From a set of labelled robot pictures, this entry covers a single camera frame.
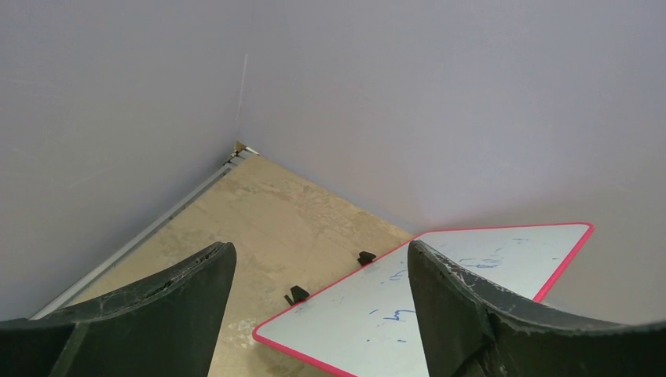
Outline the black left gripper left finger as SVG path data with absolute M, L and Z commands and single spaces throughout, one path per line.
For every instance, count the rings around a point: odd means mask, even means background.
M 37 320 L 1 324 L 4 376 L 205 376 L 236 268 L 216 242 L 181 262 Z

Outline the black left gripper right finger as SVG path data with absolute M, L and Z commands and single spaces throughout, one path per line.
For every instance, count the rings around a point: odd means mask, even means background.
M 665 325 L 626 325 L 534 302 L 423 241 L 408 277 L 432 376 L 662 376 Z

